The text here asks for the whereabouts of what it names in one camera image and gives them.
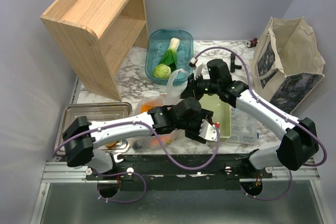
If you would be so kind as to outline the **toy bok choy green white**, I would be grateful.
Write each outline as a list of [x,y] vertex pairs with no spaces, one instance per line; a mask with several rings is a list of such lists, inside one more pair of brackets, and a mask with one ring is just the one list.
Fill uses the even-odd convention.
[[164,64],[170,68],[173,72],[177,68],[177,49],[180,45],[180,40],[177,38],[172,38],[168,49],[161,58],[159,64]]

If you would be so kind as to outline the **orange glazed bread bun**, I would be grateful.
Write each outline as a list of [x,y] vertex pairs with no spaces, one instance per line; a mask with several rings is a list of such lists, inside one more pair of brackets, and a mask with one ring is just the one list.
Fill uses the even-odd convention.
[[117,144],[117,141],[114,141],[114,142],[111,142],[111,143],[107,143],[105,145],[105,147],[108,148],[108,149],[112,149],[116,146],[116,144]]

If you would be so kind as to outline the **clear plastic grocery bag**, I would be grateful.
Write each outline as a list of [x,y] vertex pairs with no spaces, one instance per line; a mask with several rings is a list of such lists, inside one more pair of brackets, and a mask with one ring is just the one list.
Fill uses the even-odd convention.
[[[133,109],[130,116],[135,116],[143,112],[147,112],[154,106],[176,105],[181,101],[180,95],[186,88],[187,81],[183,80],[181,85],[174,86],[173,82],[178,77],[187,78],[189,73],[183,69],[177,69],[172,72],[168,79],[166,90],[164,94],[155,97],[143,98]],[[154,151],[161,148],[158,139],[155,136],[150,137],[133,137],[127,139],[128,143],[136,152]]]

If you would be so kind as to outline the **toy watermelon slice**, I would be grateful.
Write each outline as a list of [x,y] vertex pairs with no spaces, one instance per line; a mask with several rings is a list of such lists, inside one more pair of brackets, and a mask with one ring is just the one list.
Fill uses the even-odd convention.
[[[166,144],[171,144],[176,138],[176,134],[175,133],[171,133],[171,134],[167,134],[167,135],[160,135],[160,139],[162,141],[162,143],[164,145]],[[154,137],[151,141],[150,141],[150,147],[151,148],[157,148],[160,147],[160,142],[159,140]]]

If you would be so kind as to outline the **green toy cabbage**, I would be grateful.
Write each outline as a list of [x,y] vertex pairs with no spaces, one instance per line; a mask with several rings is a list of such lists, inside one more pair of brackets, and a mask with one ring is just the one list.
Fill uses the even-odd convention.
[[171,68],[165,64],[159,64],[153,70],[153,76],[159,79],[168,79],[171,73]]

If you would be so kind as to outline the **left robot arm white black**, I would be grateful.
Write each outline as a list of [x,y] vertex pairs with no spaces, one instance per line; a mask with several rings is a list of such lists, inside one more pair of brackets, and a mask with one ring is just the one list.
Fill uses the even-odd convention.
[[183,130],[186,137],[200,143],[217,141],[219,130],[212,116],[213,112],[203,109],[194,97],[112,121],[90,122],[81,116],[64,131],[61,147],[68,167],[87,165],[104,179],[112,179],[117,170],[112,157],[101,150],[105,144],[133,137],[160,137],[175,130]]

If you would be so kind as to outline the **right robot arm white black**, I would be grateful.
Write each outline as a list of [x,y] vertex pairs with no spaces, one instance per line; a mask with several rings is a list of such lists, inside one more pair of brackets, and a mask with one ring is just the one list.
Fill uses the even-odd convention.
[[249,178],[266,167],[284,166],[296,171],[319,150],[316,125],[310,118],[292,116],[249,90],[242,81],[232,80],[227,63],[214,59],[207,63],[209,78],[197,66],[187,79],[181,98],[200,100],[205,94],[215,94],[221,101],[237,108],[261,122],[281,141],[279,146],[256,150],[241,165],[242,173]]

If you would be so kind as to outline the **orange toy carrot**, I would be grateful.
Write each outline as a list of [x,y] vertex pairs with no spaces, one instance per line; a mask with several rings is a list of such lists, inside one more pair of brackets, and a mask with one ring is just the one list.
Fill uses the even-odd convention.
[[142,105],[140,106],[140,112],[144,113],[147,112],[148,110],[152,109],[153,107],[156,106],[163,106],[164,105],[164,98],[162,97],[157,97],[154,99],[149,99],[147,101],[144,101]]

